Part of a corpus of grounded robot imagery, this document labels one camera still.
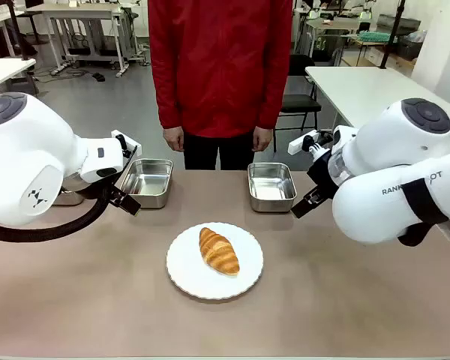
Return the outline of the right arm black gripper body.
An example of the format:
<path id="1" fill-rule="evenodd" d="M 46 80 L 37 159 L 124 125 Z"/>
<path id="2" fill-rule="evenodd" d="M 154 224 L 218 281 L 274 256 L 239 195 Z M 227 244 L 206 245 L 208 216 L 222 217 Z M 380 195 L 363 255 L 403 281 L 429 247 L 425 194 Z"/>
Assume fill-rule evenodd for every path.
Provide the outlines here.
<path id="1" fill-rule="evenodd" d="M 309 195 L 314 199 L 332 199 L 338 191 L 338 186 L 329 174 L 329 160 L 332 154 L 326 149 L 322 154 L 316 153 L 313 164 L 307 171 L 309 178 L 316 184 Z"/>

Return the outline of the golden croissant bread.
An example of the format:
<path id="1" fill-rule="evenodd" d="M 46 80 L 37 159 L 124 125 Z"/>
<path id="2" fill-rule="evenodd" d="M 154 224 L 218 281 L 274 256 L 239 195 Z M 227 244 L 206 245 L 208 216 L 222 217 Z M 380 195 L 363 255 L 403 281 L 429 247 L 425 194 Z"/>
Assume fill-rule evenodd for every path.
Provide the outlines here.
<path id="1" fill-rule="evenodd" d="M 227 276 L 239 274 L 238 257 L 226 237 L 204 227 L 199 232 L 199 250 L 203 261 L 215 271 Z"/>

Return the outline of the person left forearm red sleeve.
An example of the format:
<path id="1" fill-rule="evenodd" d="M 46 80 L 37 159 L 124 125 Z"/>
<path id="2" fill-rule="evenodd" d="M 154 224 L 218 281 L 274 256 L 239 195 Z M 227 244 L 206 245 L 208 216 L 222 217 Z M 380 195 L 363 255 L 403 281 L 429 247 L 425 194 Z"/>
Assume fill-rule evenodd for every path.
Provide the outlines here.
<path id="1" fill-rule="evenodd" d="M 288 55 L 282 58 L 281 61 L 268 64 L 265 68 L 262 98 L 256 121 L 258 128 L 271 130 L 276 125 L 278 113 L 282 106 L 288 70 Z"/>

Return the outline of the stainless steel container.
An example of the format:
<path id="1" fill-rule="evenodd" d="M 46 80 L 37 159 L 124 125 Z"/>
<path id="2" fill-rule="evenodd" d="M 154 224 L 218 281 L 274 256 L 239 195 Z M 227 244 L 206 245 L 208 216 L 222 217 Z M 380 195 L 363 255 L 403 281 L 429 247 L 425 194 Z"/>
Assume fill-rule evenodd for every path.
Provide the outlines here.
<path id="1" fill-rule="evenodd" d="M 162 209 L 172 184 L 173 162 L 167 159 L 136 159 L 128 167 L 121 190 L 141 209 Z"/>
<path id="2" fill-rule="evenodd" d="M 284 163 L 251 163 L 247 168 L 250 205 L 255 212 L 287 213 L 297 196 Z"/>

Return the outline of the person left hand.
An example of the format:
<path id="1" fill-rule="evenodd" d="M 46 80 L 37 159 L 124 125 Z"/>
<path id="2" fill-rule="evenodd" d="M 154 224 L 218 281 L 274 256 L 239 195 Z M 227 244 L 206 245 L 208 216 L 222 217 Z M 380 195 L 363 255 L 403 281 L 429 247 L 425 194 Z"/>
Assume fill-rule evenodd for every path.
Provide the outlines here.
<path id="1" fill-rule="evenodd" d="M 255 127 L 253 131 L 253 151 L 263 152 L 267 149 L 272 141 L 273 130 L 261 127 Z"/>

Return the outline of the person right hand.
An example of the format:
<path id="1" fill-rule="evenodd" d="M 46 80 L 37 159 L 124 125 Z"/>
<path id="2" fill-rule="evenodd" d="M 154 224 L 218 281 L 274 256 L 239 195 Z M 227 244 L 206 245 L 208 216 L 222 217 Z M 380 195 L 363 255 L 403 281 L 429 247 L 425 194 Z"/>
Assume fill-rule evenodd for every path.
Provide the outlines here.
<path id="1" fill-rule="evenodd" d="M 184 151 L 185 135 L 181 126 L 163 129 L 163 138 L 174 152 Z"/>

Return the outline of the black folding chair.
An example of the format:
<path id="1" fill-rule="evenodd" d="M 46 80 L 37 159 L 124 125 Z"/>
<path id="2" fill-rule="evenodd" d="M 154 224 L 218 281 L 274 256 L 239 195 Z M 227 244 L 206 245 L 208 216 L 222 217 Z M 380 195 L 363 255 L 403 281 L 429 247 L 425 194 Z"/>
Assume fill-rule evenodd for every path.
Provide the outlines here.
<path id="1" fill-rule="evenodd" d="M 294 131 L 305 129 L 318 129 L 318 113 L 322 106 L 317 102 L 317 86 L 308 76 L 307 68 L 314 67 L 314 60 L 303 54 L 292 54 L 289 56 L 288 77 L 301 77 L 310 84 L 309 94 L 285 94 L 283 96 L 282 107 L 279 117 L 302 116 L 300 127 L 274 128 L 272 131 L 273 151 L 277 151 L 277 132 Z"/>

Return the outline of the white scalloped plate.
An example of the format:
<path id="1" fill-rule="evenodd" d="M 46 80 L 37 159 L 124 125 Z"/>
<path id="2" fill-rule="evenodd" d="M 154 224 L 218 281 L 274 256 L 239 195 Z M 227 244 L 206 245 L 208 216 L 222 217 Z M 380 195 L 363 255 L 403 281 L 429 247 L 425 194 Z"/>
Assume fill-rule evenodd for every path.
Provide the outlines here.
<path id="1" fill-rule="evenodd" d="M 240 265 L 237 275 L 222 274 L 203 260 L 199 238 L 204 227 L 229 240 Z M 239 226 L 201 223 L 184 230 L 172 241 L 166 253 L 166 270 L 183 292 L 199 299 L 221 301 L 247 292 L 260 279 L 263 251 L 256 238 Z"/>

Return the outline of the large white side table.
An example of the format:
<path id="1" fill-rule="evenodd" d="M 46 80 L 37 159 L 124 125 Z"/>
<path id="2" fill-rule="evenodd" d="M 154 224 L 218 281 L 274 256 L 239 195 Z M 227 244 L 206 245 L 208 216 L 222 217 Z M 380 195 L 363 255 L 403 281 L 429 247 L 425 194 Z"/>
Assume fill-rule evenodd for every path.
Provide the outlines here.
<path id="1" fill-rule="evenodd" d="M 306 71 L 342 118 L 356 128 L 405 98 L 432 101 L 450 117 L 450 103 L 391 68 L 314 66 Z"/>

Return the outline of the green rack tray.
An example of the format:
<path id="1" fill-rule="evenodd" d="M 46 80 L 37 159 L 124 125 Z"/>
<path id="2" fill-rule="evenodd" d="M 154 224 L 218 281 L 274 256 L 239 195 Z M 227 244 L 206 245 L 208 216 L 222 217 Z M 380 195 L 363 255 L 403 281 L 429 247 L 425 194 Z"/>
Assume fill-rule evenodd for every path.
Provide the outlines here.
<path id="1" fill-rule="evenodd" d="M 388 43 L 390 34 L 379 31 L 360 31 L 358 39 L 363 42 Z"/>

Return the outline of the person in red jacket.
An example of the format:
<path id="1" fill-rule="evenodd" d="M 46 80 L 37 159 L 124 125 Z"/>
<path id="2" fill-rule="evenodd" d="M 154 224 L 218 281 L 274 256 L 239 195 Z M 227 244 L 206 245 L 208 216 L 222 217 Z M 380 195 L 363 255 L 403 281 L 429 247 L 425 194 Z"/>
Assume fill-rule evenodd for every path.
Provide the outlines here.
<path id="1" fill-rule="evenodd" d="M 152 62 L 173 64 L 186 170 L 246 170 L 268 64 L 289 56 L 293 0 L 148 0 Z"/>

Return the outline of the background grey work table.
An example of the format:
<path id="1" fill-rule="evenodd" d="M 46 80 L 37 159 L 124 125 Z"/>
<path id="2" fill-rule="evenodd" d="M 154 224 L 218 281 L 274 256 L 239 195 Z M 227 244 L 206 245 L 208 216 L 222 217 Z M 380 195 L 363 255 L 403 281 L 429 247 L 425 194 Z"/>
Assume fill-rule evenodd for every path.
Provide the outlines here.
<path id="1" fill-rule="evenodd" d="M 349 32 L 350 34 L 355 33 L 359 29 L 359 24 L 358 18 L 335 17 L 333 20 L 307 19 L 304 28 L 304 33 L 308 36 L 310 43 L 307 55 L 311 58 L 313 57 L 319 39 L 338 37 L 344 32 Z"/>

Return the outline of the grey storage bin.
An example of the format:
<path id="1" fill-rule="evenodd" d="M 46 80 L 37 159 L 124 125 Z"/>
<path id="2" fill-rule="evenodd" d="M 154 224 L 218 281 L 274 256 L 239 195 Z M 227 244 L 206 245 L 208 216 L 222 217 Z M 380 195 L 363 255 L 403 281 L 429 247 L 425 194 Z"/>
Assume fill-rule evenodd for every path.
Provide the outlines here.
<path id="1" fill-rule="evenodd" d="M 415 31 L 400 36 L 397 41 L 397 55 L 408 61 L 416 59 L 419 56 L 426 34 L 426 31 Z"/>

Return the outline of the small white side table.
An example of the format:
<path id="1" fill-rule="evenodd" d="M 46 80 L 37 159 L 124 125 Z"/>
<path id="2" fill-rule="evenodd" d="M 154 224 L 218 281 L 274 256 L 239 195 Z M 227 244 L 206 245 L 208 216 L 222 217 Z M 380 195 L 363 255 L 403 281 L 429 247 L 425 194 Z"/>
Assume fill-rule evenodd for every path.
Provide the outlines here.
<path id="1" fill-rule="evenodd" d="M 28 74 L 28 69 L 36 64 L 33 58 L 22 60 L 21 58 L 0 58 L 0 84 L 12 79 L 20 73 L 24 73 L 25 81 L 34 87 L 32 76 Z"/>

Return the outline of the white frame workbench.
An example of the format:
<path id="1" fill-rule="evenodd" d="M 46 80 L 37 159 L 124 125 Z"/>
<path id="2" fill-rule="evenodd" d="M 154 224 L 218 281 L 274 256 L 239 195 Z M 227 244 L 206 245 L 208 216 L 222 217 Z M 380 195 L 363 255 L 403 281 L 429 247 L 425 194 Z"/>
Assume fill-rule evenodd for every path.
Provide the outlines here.
<path id="1" fill-rule="evenodd" d="M 54 68 L 63 62 L 109 62 L 120 78 L 138 59 L 134 14 L 119 0 L 52 0 L 27 10 L 43 15 Z"/>

